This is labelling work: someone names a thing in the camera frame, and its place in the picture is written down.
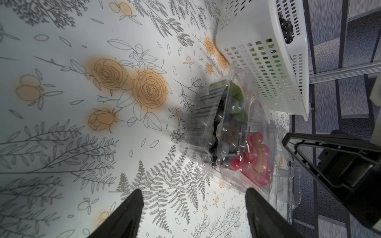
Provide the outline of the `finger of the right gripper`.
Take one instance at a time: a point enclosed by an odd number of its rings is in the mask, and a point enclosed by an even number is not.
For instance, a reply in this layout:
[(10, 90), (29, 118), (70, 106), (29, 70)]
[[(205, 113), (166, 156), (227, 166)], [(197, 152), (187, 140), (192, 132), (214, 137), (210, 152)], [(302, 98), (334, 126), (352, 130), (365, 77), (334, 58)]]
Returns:
[(287, 133), (282, 144), (364, 227), (380, 232), (380, 146), (341, 131)]

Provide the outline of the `right aluminium frame post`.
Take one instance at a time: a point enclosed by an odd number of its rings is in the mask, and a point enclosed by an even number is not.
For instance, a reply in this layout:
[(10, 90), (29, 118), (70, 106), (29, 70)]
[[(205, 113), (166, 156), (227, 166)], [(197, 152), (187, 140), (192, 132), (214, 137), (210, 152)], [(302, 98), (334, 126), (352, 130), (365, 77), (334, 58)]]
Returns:
[(381, 62), (371, 62), (346, 68), (335, 69), (327, 72), (311, 74), (309, 84), (334, 81), (342, 78), (355, 77), (364, 74), (372, 74), (381, 71)]

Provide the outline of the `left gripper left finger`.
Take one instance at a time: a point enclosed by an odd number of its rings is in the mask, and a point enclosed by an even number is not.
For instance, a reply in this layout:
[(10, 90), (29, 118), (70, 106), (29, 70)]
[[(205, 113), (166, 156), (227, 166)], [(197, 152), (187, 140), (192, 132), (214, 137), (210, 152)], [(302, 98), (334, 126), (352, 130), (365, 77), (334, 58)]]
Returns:
[(142, 191), (136, 189), (89, 238), (136, 238), (143, 207)]

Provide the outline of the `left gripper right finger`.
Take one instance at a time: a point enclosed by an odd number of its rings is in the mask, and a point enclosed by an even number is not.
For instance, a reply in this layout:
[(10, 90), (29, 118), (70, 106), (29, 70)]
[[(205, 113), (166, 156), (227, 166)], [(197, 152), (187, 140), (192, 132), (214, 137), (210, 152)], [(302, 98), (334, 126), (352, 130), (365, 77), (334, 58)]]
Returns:
[(254, 189), (245, 195), (252, 238), (301, 238), (286, 220)]

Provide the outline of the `white plastic basket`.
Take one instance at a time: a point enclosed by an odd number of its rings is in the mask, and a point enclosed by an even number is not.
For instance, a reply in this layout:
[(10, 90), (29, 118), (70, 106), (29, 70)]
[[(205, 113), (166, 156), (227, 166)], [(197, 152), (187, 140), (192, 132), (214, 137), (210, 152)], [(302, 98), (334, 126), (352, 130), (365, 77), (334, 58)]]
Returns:
[(309, 119), (308, 41), (302, 1), (224, 1), (216, 47), (254, 75), (271, 110)]

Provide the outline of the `clear plastic clamshell container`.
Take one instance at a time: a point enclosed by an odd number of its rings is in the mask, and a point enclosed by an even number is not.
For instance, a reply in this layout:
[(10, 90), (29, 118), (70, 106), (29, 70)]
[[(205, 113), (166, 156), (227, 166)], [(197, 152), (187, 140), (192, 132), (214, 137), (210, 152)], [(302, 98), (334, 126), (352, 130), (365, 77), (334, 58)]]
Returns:
[(292, 223), (300, 169), (281, 144), (286, 130), (272, 118), (249, 69), (204, 84), (192, 100), (181, 144), (207, 173), (240, 192), (254, 188)]

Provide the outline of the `floral tablecloth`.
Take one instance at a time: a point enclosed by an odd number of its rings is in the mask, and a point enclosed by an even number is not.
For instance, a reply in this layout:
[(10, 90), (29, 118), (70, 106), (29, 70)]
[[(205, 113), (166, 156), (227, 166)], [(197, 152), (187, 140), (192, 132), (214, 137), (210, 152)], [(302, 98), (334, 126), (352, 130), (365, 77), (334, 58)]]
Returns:
[(181, 144), (228, 73), (222, 1), (1, 1), (1, 237), (86, 238), (136, 189), (140, 238), (248, 238)]

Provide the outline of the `dark purple grape bunch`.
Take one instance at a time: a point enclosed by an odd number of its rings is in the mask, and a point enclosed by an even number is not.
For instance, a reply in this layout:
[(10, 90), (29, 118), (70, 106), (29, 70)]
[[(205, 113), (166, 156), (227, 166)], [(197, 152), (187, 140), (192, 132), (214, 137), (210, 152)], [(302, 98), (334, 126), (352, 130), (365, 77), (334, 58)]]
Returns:
[(294, 40), (294, 26), (290, 20), (286, 20), (282, 12), (278, 13), (280, 27), (286, 44), (291, 44)]

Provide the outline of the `dark blue grape bunch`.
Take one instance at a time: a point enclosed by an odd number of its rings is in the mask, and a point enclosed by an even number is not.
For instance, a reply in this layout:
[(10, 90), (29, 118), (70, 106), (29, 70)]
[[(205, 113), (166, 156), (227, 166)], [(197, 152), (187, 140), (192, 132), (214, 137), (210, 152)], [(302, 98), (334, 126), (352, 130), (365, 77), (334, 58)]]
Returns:
[(210, 84), (191, 117), (190, 148), (195, 159), (213, 169), (228, 169), (245, 149), (248, 115), (241, 88), (232, 81)]

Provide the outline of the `bright green grape bunch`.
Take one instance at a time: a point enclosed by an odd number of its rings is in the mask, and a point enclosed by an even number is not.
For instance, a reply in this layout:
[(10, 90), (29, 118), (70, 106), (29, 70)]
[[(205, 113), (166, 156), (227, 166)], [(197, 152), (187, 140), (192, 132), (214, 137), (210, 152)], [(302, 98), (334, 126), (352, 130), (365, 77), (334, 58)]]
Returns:
[(256, 47), (254, 60), (260, 90), (267, 99), (278, 98), (281, 81), (286, 77), (278, 48), (272, 38), (257, 41)]

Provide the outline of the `red grape bunch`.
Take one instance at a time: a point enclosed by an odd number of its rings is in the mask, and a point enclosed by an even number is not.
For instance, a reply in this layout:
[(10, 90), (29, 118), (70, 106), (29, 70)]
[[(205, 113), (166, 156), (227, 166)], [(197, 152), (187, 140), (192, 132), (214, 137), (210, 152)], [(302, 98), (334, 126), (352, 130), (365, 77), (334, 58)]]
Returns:
[(264, 136), (253, 132), (246, 137), (247, 146), (241, 155), (230, 160), (228, 169), (240, 173), (256, 186), (262, 188), (271, 182), (273, 162), (270, 148), (264, 144)]

